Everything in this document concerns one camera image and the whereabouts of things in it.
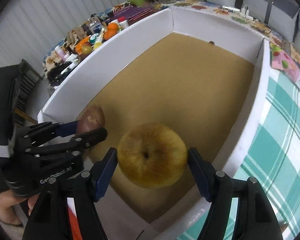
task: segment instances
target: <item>metal screw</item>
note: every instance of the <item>metal screw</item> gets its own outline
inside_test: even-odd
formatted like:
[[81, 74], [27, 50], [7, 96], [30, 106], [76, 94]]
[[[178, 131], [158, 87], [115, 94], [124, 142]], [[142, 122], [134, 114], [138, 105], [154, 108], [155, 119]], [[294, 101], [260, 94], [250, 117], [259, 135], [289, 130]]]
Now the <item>metal screw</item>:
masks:
[[90, 176], [90, 172], [89, 171], [83, 171], [82, 173], [81, 173], [81, 177], [83, 177], [83, 178], [87, 178], [87, 177], [89, 177]]
[[79, 151], [74, 151], [74, 152], [72, 152], [72, 155], [73, 156], [78, 156], [78, 155], [80, 155], [80, 152]]
[[55, 178], [55, 177], [52, 177], [52, 178], [50, 178], [49, 180], [48, 180], [48, 182], [50, 183], [50, 184], [53, 184], [53, 183], [55, 183], [57, 181], [57, 179]]
[[255, 177], [250, 177], [249, 180], [252, 182], [252, 183], [257, 183], [258, 180], [255, 178]]
[[220, 178], [225, 176], [225, 173], [223, 171], [216, 171], [216, 175]]

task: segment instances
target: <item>orange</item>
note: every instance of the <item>orange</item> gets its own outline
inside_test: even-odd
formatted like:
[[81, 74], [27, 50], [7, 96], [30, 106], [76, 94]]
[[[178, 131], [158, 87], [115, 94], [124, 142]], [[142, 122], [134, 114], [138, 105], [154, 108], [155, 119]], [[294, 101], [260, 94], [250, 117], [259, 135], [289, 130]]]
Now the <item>orange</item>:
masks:
[[112, 38], [113, 36], [115, 36], [116, 34], [117, 34], [116, 31], [113, 31], [113, 30], [107, 30], [107, 31], [105, 32], [104, 38], [105, 38], [105, 40], [107, 41], [107, 40], [109, 40], [110, 38]]
[[108, 25], [108, 30], [109, 30], [109, 31], [112, 30], [112, 31], [118, 32], [119, 27], [118, 27], [118, 25], [117, 25], [116, 23], [109, 23], [109, 25]]

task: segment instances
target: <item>white curtain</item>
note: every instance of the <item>white curtain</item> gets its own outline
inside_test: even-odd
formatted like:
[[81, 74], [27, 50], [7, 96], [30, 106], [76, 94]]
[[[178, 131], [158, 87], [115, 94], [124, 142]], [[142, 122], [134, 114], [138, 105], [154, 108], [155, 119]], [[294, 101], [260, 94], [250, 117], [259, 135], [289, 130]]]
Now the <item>white curtain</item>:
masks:
[[0, 15], [0, 67], [25, 59], [43, 74], [42, 60], [68, 31], [126, 0], [11, 0]]

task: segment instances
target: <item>reddish brown round object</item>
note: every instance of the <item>reddish brown round object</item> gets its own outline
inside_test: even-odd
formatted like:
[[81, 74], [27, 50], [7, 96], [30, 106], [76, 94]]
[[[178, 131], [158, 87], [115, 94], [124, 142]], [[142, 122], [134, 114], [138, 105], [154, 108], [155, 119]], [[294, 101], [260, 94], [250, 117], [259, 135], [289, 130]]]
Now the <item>reddish brown round object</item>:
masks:
[[86, 133], [105, 126], [105, 115], [101, 106], [88, 106], [77, 125], [77, 133]]

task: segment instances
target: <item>green and white plaid cloth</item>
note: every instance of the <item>green and white plaid cloth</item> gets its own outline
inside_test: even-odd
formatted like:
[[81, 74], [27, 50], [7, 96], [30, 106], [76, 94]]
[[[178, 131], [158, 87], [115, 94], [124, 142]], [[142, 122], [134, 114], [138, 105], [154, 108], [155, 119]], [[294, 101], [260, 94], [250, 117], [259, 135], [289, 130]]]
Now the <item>green and white plaid cloth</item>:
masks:
[[[283, 239], [300, 232], [300, 91], [285, 74], [270, 69], [266, 101], [248, 155], [234, 178], [256, 177], [267, 194], [279, 224], [288, 224]], [[238, 199], [233, 199], [224, 240], [231, 239]], [[177, 240], [195, 240], [205, 213]]]

